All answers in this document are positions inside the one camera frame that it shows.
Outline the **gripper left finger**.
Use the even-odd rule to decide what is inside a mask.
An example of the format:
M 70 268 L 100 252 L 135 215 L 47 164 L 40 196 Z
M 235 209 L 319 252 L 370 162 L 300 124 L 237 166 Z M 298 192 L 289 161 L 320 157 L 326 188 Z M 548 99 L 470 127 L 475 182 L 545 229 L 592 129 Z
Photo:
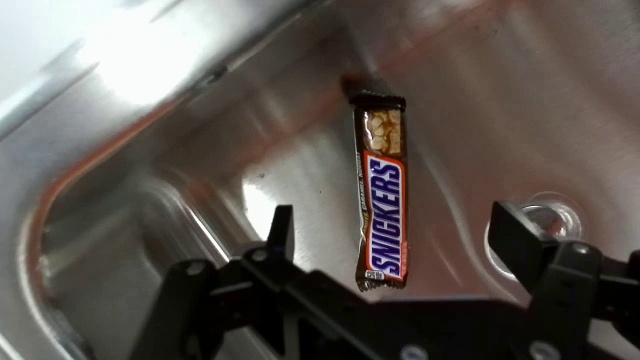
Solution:
M 275 209 L 265 244 L 217 268 L 183 260 L 163 278 L 129 360 L 214 360 L 226 335 L 248 328 L 284 360 L 384 360 L 359 324 L 365 305 L 287 257 L 294 208 Z

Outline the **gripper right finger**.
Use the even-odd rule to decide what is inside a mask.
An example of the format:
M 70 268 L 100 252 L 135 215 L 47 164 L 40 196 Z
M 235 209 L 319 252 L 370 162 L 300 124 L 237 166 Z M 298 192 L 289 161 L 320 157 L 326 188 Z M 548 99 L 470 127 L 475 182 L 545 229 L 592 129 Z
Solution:
M 622 262 L 558 240 L 509 202 L 493 203 L 487 243 L 531 296 L 513 360 L 621 360 L 590 344 L 594 319 L 640 350 L 640 249 Z

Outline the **brown candy bar packet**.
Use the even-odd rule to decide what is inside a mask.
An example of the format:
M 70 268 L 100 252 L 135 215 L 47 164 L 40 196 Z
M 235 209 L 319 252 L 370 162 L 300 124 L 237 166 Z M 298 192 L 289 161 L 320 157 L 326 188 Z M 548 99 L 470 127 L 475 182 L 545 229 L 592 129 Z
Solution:
M 358 165 L 359 291 L 404 289 L 409 276 L 406 100 L 367 89 L 349 98 Z

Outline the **stainless steel sink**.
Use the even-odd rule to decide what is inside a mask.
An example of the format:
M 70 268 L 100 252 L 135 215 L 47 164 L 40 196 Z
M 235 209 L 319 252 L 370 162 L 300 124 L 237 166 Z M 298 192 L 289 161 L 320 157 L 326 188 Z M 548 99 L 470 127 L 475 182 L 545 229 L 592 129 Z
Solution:
M 125 360 L 169 266 L 278 205 L 356 292 L 345 76 L 407 101 L 409 283 L 366 299 L 526 305 L 495 201 L 640 249 L 640 0 L 137 0 L 0 109 L 0 360 Z

